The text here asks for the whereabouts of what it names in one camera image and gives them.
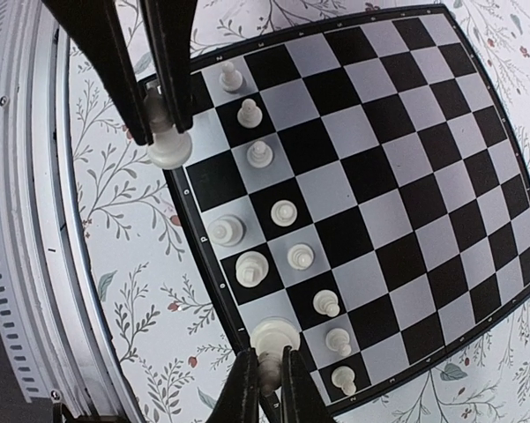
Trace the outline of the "white pawn seventh row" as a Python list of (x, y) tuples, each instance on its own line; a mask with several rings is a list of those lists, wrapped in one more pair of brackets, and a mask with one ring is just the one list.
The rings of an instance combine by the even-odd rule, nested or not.
[(237, 112), (237, 121), (247, 129), (256, 128), (263, 119), (263, 113), (258, 104), (251, 98), (242, 102)]

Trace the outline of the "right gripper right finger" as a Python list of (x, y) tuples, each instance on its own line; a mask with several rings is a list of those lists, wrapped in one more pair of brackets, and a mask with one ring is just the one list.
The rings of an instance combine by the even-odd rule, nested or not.
[(281, 364), (281, 421), (334, 423), (298, 350), (285, 346)]

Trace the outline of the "white pawn fifth row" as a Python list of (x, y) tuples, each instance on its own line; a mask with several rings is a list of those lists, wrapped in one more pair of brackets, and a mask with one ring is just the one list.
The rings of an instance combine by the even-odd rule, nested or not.
[(275, 225), (287, 227), (295, 223), (298, 211), (294, 203), (283, 199), (272, 205), (270, 214)]

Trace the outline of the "white pawn sixth row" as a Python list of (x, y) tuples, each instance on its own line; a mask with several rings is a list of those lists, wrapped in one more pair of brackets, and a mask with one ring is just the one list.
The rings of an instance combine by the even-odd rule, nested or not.
[(263, 140), (255, 141), (247, 150), (246, 158), (254, 168), (268, 167), (274, 158), (272, 148)]

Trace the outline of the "white bishop piece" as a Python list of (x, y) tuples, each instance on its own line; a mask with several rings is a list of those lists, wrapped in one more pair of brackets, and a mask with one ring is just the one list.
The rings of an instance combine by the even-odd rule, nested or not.
[(235, 215), (223, 215), (212, 221), (207, 229), (212, 243), (222, 247), (234, 247), (245, 234), (245, 225)]

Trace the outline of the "white chess piece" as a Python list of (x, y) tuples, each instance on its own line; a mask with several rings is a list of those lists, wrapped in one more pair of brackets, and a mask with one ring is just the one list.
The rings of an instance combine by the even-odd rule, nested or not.
[(235, 262), (237, 282), (246, 288), (259, 285), (267, 276), (269, 263), (266, 257), (257, 251), (241, 254)]

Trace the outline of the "white pawn fourth row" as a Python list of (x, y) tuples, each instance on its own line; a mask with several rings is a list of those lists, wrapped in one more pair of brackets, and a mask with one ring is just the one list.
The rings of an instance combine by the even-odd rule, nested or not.
[(298, 243), (292, 246), (287, 252), (287, 262), (295, 270), (305, 271), (314, 262), (315, 253), (313, 249), (305, 244)]

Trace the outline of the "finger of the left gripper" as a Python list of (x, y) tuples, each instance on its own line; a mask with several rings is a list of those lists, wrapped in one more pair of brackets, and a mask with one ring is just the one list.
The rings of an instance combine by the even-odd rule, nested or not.
[(42, 3), (96, 70), (135, 142), (151, 144), (153, 134), (115, 3), (111, 0), (43, 0)]
[(145, 0), (139, 4), (171, 121), (179, 132), (185, 132), (193, 125), (190, 36), (195, 3), (183, 0)]

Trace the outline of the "white queen piece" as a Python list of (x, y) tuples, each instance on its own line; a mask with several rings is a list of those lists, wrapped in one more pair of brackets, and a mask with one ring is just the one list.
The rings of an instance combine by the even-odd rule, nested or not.
[(147, 86), (144, 103), (153, 133), (153, 142), (147, 146), (149, 159), (155, 166), (166, 170), (183, 166), (192, 153), (190, 134), (178, 132), (155, 85)]

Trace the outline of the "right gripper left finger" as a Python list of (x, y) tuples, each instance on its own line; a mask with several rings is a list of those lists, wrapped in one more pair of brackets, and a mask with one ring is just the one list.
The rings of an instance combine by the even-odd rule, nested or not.
[(206, 422), (258, 422), (258, 400), (258, 358), (255, 349), (248, 348), (236, 355), (220, 396)]

